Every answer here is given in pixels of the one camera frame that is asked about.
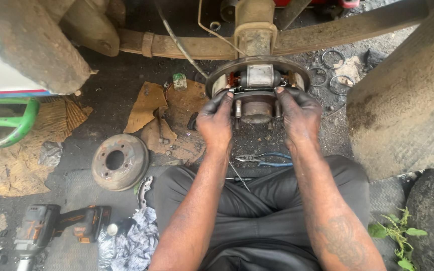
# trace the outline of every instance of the blue-handled pliers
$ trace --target blue-handled pliers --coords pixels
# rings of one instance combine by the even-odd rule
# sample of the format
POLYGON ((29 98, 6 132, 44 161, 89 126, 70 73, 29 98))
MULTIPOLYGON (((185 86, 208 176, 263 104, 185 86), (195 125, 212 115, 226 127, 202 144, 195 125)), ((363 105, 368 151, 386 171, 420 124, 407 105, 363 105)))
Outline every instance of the blue-handled pliers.
POLYGON ((271 163, 271 162, 262 161, 262 160, 257 158, 257 157, 263 157, 263 156, 279 156, 282 158, 292 160, 292 158, 289 155, 285 155, 285 154, 280 153, 280 152, 266 152, 266 153, 262 153, 262 154, 243 154, 243 155, 236 156, 235 158, 241 162, 259 162, 259 164, 257 166, 263 166, 263 165, 268 165, 268 166, 272 166, 272 167, 292 166, 292 162, 291 163, 271 163))

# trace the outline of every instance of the black pants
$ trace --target black pants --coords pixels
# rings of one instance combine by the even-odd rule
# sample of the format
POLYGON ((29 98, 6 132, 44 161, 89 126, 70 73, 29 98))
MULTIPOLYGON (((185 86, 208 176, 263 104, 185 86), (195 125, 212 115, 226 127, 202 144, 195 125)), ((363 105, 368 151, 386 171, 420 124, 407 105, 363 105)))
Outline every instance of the black pants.
MULTIPOLYGON (((367 228, 369 184, 363 169, 340 155, 325 157, 346 203, 367 228)), ((196 173, 184 166, 165 171, 155 182, 155 209, 160 234, 184 200, 196 173)), ((291 243, 312 253, 294 169, 241 183, 226 182, 220 196, 209 251, 219 245, 250 239, 291 243)))

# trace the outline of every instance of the rubber seal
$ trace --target rubber seal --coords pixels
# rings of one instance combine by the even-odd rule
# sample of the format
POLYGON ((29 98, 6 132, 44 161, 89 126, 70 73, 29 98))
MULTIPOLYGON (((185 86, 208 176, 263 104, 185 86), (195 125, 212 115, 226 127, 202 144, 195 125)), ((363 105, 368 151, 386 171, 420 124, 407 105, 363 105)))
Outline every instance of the rubber seal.
POLYGON ((337 77, 340 77, 340 76, 346 77, 346 78, 348 78, 349 80, 351 80, 351 82, 353 82, 353 86, 356 84, 356 83, 354 82, 353 78, 351 78, 351 77, 349 77, 349 76, 347 76, 347 75, 344 75, 344 74, 338 74, 338 75, 336 75, 335 77, 331 78, 331 80, 329 81, 329 89, 331 89, 331 92, 334 93, 334 94, 336 94, 336 95, 346 96, 348 92, 346 92, 345 94, 342 94, 342 93, 339 93, 339 92, 337 92, 336 90, 333 89, 333 85, 332 85, 332 83, 333 83, 334 78, 337 78, 337 77))
POLYGON ((326 81, 328 80, 328 72, 326 70, 324 70, 321 67, 312 67, 308 71, 310 71, 310 70, 321 70, 321 71, 324 72, 324 75, 325 75, 324 82, 322 82, 321 84, 318 84, 318 85, 313 85, 312 84, 312 79, 311 79, 311 84, 310 84, 311 86, 313 86, 313 87, 320 87, 320 86, 322 86, 322 85, 324 85, 326 83, 326 81))
POLYGON ((338 50, 330 50, 330 51, 327 51, 327 52, 325 52, 325 53, 322 54, 321 61, 322 61, 322 63, 323 63, 326 67, 328 67, 329 69, 337 70, 337 69, 343 67, 344 65, 346 65, 346 56, 345 56, 343 53, 341 53, 340 51, 338 51, 338 50), (324 61, 324 56, 325 56, 328 52, 336 52, 336 53, 338 53, 338 54, 341 56, 342 60, 343 60, 342 65, 339 66, 339 67, 331 67, 331 66, 329 66, 328 64, 326 64, 326 61, 324 61))

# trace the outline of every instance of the concrete floor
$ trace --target concrete floor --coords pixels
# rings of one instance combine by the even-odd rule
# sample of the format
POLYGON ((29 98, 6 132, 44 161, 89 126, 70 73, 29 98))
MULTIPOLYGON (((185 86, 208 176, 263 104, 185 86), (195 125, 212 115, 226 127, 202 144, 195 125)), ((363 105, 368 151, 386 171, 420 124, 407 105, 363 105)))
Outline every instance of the concrete floor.
MULTIPOLYGON (((197 1, 165 0, 161 1, 167 19, 173 27, 174 32, 180 36, 206 37, 208 33, 200 29, 196 23, 197 1)), ((365 6, 356 9, 356 13, 364 10, 389 4, 390 0, 366 1, 365 6)), ((204 24, 210 21, 219 20, 218 5, 204 5, 204 24)), ((151 1, 126 1, 127 4, 127 28, 138 31, 152 31, 156 34, 166 34, 156 10, 151 1)), ((317 16, 312 10, 305 10, 296 20, 293 27, 313 25, 327 18, 317 16)), ((230 34, 233 25, 224 23, 220 33, 230 34)), ((364 54, 369 47, 380 50, 384 53, 392 52, 414 28, 403 29, 395 33, 386 34, 370 40, 364 40, 338 46, 333 49, 340 50, 346 57, 358 56, 362 63, 364 54)), ((107 138, 122 133, 128 119, 131 107, 136 101, 138 91, 144 81, 163 85, 171 82, 171 76, 177 72, 183 72, 187 78, 193 79, 197 74, 195 68, 187 60, 168 59, 163 57, 146 58, 138 54, 120 52, 117 57, 108 57, 84 47, 79 47, 83 58, 94 70, 99 70, 93 75, 82 88, 82 101, 85 105, 91 106, 94 112, 88 120, 73 131, 63 143, 63 155, 55 171, 50 174, 45 185, 51 189, 45 194, 30 195, 18 198, 0 197, 0 213, 5 214, 8 223, 8 233, 0 237, 0 245, 3 250, 1 255, 9 258, 7 264, 0 265, 0 270, 15 270, 17 258, 12 251, 16 230, 21 225, 26 206, 30 204, 52 203, 64 205, 65 184, 64 176, 71 170, 89 169, 93 152, 107 138)), ((320 55, 323 51, 307 52, 289 56, 307 67, 320 66, 320 55)), ((224 61, 198 61, 207 72, 213 71, 224 61)), ((360 67, 361 77, 365 76, 363 66, 360 67)), ((326 116, 341 106, 345 105, 344 96, 337 96, 329 91, 329 84, 318 88, 311 88, 310 93, 323 105, 323 115, 326 116)), ((233 155, 263 152, 281 151, 287 152, 283 145, 285 133, 282 124, 277 123, 276 128, 268 131, 264 126, 242 125, 240 131, 234 131, 233 155)), ((324 155, 341 154, 353 157, 346 126, 345 108, 322 121, 319 134, 320 143, 324 155)), ((151 154, 152 159, 169 159, 163 155, 151 154)), ((251 164, 237 163, 237 166, 253 166, 251 164)))

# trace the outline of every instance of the screwdriver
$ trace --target screwdriver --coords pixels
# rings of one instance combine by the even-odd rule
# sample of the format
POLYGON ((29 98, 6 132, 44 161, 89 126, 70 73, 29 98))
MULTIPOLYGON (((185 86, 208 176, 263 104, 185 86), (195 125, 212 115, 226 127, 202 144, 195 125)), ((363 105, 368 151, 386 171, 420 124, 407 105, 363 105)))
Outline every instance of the screwdriver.
MULTIPOLYGON (((226 179, 226 180, 233 180, 233 181, 236 181, 236 182, 241 181, 241 179, 240 179, 238 176, 233 177, 233 178, 225 178, 225 179, 226 179)), ((244 182, 252 181, 252 180, 255 180, 255 179, 257 179, 257 178, 256 178, 256 177, 242 177, 242 180, 243 180, 244 182)))

